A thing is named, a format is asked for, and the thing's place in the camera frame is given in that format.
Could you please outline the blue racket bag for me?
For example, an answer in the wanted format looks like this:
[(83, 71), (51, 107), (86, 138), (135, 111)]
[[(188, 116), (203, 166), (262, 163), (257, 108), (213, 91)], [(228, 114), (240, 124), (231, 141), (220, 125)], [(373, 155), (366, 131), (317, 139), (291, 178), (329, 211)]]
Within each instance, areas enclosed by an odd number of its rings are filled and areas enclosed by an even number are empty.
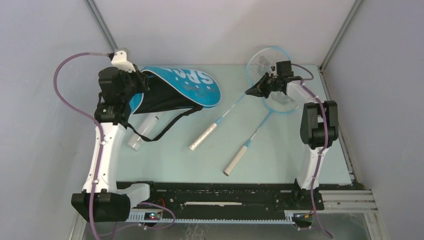
[(201, 106), (210, 109), (221, 101), (220, 87), (209, 74), (195, 69), (145, 66), (149, 90), (130, 100), (131, 114), (157, 113)]

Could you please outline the white shuttlecock tube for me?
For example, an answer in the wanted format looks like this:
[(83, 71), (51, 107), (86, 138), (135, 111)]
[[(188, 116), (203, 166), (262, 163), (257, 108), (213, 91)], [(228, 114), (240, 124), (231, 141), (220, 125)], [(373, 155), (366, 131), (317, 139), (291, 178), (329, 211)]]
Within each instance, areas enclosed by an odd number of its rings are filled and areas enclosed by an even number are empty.
[[(136, 131), (139, 134), (151, 139), (151, 137), (148, 135), (154, 129), (155, 125), (158, 123), (162, 115), (163, 115), (162, 112), (144, 113), (143, 122), (136, 129)], [(127, 142), (127, 144), (135, 151), (138, 151), (143, 143), (144, 141), (142, 140), (142, 138), (138, 136), (136, 133), (133, 133), (131, 138)]]

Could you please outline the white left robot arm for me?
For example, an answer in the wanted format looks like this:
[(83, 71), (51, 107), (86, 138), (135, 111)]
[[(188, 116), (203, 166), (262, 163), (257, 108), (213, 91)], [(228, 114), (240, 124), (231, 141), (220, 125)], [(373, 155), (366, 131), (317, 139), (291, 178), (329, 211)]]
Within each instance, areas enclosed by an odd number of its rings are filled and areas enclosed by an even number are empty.
[(147, 183), (117, 187), (117, 165), (129, 118), (137, 109), (134, 100), (141, 97), (135, 73), (111, 66), (98, 73), (100, 101), (94, 112), (95, 147), (90, 170), (80, 193), (71, 197), (71, 205), (90, 223), (124, 222), (131, 209), (140, 203), (153, 208), (158, 194)]

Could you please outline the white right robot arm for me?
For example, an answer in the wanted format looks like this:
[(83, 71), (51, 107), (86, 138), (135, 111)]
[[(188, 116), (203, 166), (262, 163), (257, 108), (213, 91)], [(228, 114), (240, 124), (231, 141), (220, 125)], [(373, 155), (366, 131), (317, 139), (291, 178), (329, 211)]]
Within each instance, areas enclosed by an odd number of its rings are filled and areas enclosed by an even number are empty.
[(328, 148), (339, 136), (338, 106), (333, 100), (321, 100), (306, 85), (307, 79), (296, 76), (291, 61), (279, 61), (262, 74), (244, 93), (264, 99), (272, 113), (292, 113), (302, 109), (299, 135), (305, 145), (304, 160), (298, 177), (300, 190), (291, 194), (291, 204), (304, 209), (310, 194), (319, 185), (319, 174)]

